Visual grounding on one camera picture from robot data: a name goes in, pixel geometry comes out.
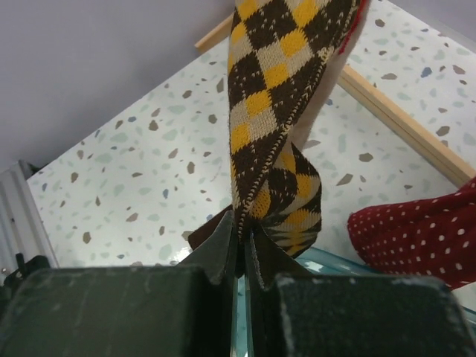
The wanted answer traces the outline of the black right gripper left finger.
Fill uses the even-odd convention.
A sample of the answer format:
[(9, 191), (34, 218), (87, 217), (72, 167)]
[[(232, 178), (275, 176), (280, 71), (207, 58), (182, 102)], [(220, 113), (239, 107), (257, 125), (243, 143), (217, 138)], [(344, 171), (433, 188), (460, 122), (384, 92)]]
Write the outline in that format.
[(1, 317), (1, 354), (232, 356), (237, 255), (227, 212), (175, 266), (35, 271)]

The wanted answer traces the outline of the red beige knit sock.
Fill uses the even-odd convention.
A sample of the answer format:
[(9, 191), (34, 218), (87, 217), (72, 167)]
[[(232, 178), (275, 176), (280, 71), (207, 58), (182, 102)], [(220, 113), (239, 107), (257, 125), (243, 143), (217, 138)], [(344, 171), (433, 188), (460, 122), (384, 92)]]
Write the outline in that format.
[(302, 150), (307, 142), (312, 126), (317, 119), (319, 111), (328, 100), (332, 90), (334, 89), (338, 78), (347, 63), (347, 59), (356, 46), (358, 38), (361, 35), (365, 25), (367, 14), (370, 9), (371, 1), (362, 1), (358, 9), (356, 19), (352, 23), (350, 32), (343, 41), (339, 50), (331, 57), (327, 63), (327, 67), (322, 76), (321, 82), (315, 91), (312, 99), (309, 101), (306, 109), (295, 124), (289, 138), (291, 142)]

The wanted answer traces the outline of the brown yellow argyle sock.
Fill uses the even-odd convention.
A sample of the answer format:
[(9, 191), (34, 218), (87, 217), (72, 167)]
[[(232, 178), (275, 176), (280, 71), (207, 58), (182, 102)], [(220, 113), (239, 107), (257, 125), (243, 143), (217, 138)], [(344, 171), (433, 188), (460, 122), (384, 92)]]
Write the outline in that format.
[(321, 230), (321, 178), (289, 136), (362, 1), (237, 1), (228, 52), (231, 203), (290, 257)]

